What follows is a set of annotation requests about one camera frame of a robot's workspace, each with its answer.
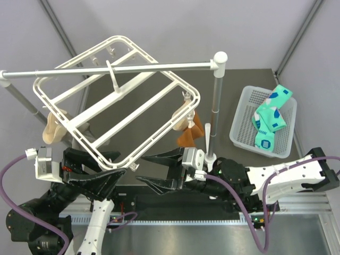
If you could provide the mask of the orange brown sock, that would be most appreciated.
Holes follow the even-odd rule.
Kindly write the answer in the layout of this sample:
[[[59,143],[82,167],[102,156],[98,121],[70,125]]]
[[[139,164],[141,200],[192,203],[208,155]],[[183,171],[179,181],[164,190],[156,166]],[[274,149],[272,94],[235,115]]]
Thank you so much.
[[[188,115],[186,120],[187,125],[183,129],[183,133],[177,139],[177,145],[179,147],[195,147],[194,141],[204,137],[205,130],[196,111]]]

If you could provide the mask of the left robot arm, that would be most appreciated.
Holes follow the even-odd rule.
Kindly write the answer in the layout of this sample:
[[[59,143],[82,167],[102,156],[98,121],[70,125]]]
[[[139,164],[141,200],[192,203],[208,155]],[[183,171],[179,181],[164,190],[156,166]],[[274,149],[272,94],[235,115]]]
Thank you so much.
[[[51,148],[28,149],[8,163],[1,177],[22,159],[35,161],[36,178],[51,182],[40,198],[16,205],[1,188],[1,197],[11,207],[6,226],[14,242],[28,244],[32,254],[101,254],[110,214],[120,206],[116,183],[125,168],[102,171],[88,153],[67,148],[62,162],[52,161]],[[84,195],[93,201],[93,211],[85,237],[73,250],[71,216],[60,213]]]

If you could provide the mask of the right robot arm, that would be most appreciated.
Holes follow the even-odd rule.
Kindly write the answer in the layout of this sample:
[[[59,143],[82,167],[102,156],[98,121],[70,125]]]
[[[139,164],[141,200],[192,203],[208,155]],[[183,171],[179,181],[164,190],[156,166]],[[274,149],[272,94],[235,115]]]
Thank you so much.
[[[197,192],[249,213],[291,194],[324,192],[339,187],[338,173],[330,169],[327,164],[330,158],[321,148],[313,148],[296,161],[261,167],[246,167],[224,157],[213,157],[209,161],[204,151],[195,147],[180,147],[143,159],[168,167],[166,179],[136,177],[158,195]]]

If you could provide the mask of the grey sock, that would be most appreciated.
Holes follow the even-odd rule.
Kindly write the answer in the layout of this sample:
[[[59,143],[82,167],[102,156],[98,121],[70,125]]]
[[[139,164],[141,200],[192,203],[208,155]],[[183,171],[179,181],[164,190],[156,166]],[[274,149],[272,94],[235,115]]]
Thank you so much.
[[[82,131],[82,134],[90,141],[94,142],[97,138],[94,136],[90,129],[90,124],[86,123],[84,126],[80,127],[80,131]],[[83,147],[71,136],[69,132],[66,133],[66,135],[62,139],[63,141],[67,141],[71,144],[71,148],[76,150],[85,151]]]

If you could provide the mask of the beige sock right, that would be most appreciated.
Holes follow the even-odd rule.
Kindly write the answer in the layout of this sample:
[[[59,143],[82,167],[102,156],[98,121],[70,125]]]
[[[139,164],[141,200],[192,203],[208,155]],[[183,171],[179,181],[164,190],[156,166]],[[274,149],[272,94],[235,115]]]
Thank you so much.
[[[191,102],[191,99],[188,99],[184,102],[184,104],[178,108],[174,113],[173,113],[173,117],[178,114],[181,110],[185,109],[186,106]],[[174,131],[183,131],[184,129],[186,129],[188,127],[188,119],[187,117],[183,117],[181,118],[174,126],[173,126],[173,130]]]

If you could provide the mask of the beige sock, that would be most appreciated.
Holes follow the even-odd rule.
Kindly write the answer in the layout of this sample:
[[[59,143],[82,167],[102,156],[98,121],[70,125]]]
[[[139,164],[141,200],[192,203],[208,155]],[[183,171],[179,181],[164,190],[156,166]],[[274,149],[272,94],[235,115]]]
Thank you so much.
[[[47,124],[42,133],[42,139],[47,145],[60,142],[67,133],[67,129],[61,125],[55,115],[50,112],[47,117]]]
[[[174,113],[173,113],[173,117],[178,114],[181,110],[185,109],[186,106],[191,102],[191,99],[188,99],[184,102],[184,104],[178,108]],[[188,119],[187,117],[183,117],[181,118],[174,126],[173,126],[173,130],[174,131],[183,131],[184,129],[186,129],[188,127]]]

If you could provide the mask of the beige sock left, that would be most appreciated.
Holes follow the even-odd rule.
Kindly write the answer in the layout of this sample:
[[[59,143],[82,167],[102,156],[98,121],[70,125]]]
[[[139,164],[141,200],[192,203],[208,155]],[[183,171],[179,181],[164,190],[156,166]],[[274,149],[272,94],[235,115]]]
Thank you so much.
[[[42,133],[42,139],[47,145],[60,142],[67,133],[67,129],[61,125],[55,115],[50,112],[47,117],[47,124]]]

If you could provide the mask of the dark grey table mat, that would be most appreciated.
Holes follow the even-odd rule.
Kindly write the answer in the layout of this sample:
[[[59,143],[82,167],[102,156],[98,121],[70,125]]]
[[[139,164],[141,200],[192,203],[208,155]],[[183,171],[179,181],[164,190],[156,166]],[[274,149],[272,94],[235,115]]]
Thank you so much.
[[[203,70],[178,71],[176,74],[199,90],[201,101],[197,107],[198,115],[202,124],[210,122],[214,89],[213,73]],[[90,129],[94,136],[98,138],[103,135],[170,82],[171,80],[161,73],[154,74],[122,100],[90,120]],[[92,83],[89,86],[85,109],[111,93],[113,91],[111,86],[109,76],[103,76]],[[262,87],[272,90],[276,86],[276,81],[271,69],[226,70],[223,78],[217,142],[214,147],[217,157],[233,159],[244,166],[268,166],[270,164],[291,162],[301,158],[294,142],[292,143],[290,156],[286,159],[268,158],[233,145],[229,137],[230,129],[240,95],[245,86]],[[182,100],[182,89],[178,86],[133,120],[118,134],[114,135],[110,139],[108,146],[101,146],[99,150],[119,151],[121,155],[118,159],[124,159],[172,117],[172,114],[182,105]],[[177,148],[176,140],[180,134],[181,132],[171,130],[145,152],[144,155],[155,155]],[[167,177],[167,167],[145,160],[138,160],[137,162],[137,164],[140,164],[137,171],[128,170],[120,179],[118,185],[145,185],[136,180],[136,176],[149,176],[158,179],[165,179]]]

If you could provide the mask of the silver white drying rack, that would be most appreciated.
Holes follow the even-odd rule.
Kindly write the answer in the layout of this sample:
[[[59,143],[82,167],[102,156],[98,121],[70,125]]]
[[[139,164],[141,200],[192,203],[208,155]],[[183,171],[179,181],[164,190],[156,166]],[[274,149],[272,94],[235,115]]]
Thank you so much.
[[[149,63],[145,65],[138,66],[121,66],[113,65],[107,63],[106,66],[102,67],[91,67],[91,68],[76,68],[76,69],[53,69],[47,71],[29,71],[29,72],[7,72],[1,71],[1,82],[9,83],[11,79],[15,78],[27,78],[36,77],[37,81],[33,88],[35,94],[40,98],[40,100],[45,104],[45,106],[53,113],[60,124],[66,128],[66,130],[76,139],[76,141],[82,145],[82,147],[90,154],[90,156],[95,160],[96,164],[105,171],[117,171],[121,168],[132,168],[135,161],[139,159],[144,152],[151,148],[160,138],[162,138],[166,133],[168,133],[175,124],[177,124],[180,119],[187,116],[189,113],[195,110],[195,108],[200,103],[200,95],[198,90],[180,81],[173,71],[178,70],[212,70],[214,72],[214,77],[216,81],[222,80],[225,73],[225,64],[227,62],[227,55],[225,52],[217,52],[214,58],[209,62],[203,63],[175,63],[175,64],[159,64],[159,63]],[[148,78],[150,78],[156,72],[161,72],[163,75],[168,76],[172,79],[172,82],[167,85],[160,92],[151,97],[146,103],[137,108],[134,112],[120,121],[117,125],[103,134],[100,138],[93,142],[89,142],[79,131],[79,127],[88,122],[93,117],[97,116],[99,113],[107,109],[109,106],[115,104],[117,101],[124,98],[132,90],[137,88]],[[44,78],[54,77],[58,75],[88,75],[90,78],[96,76],[101,76],[109,74],[114,91],[108,95],[106,98],[102,99],[98,103],[94,104],[81,114],[77,115],[73,119],[69,120],[62,113],[62,111],[57,107],[57,104],[71,95],[75,94],[79,90],[83,89],[87,85],[91,84],[90,80],[83,81],[78,85],[72,87],[65,93],[55,97],[54,99],[49,99],[44,92],[40,89],[40,82]],[[108,139],[116,135],[120,130],[130,124],[134,119],[139,117],[147,109],[149,109],[156,102],[161,100],[175,87],[180,86],[193,98],[185,108],[183,108],[179,113],[172,117],[168,122],[166,122],[162,127],[160,127],[151,137],[149,137],[145,142],[143,142],[137,149],[130,153],[125,159],[119,163],[111,163],[105,156],[103,156],[98,148],[102,146]]]

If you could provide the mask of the white perforated plastic basket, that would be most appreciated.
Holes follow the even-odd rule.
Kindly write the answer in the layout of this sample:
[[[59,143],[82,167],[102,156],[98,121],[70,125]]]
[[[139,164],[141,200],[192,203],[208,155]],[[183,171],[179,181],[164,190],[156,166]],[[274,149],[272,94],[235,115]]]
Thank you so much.
[[[229,133],[239,148],[270,158],[291,153],[297,102],[293,92],[281,86],[274,90],[244,87]]]

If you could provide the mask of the teal sock upper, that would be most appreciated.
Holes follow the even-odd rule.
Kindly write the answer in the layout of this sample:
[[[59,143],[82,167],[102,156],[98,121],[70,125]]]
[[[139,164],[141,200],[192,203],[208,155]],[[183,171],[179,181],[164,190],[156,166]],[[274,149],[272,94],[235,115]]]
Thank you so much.
[[[256,110],[256,112],[267,108],[274,110],[275,124],[273,124],[273,132],[286,127],[286,122],[279,110],[287,103],[292,95],[292,91],[279,84]]]

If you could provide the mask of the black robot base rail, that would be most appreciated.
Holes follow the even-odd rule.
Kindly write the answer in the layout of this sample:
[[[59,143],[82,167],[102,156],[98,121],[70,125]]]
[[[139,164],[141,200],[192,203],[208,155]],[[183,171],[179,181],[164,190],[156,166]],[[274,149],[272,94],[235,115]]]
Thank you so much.
[[[145,185],[120,185],[116,187],[115,213],[138,213],[137,220],[234,220],[241,212],[236,202],[212,200],[207,195],[194,192],[156,194]]]

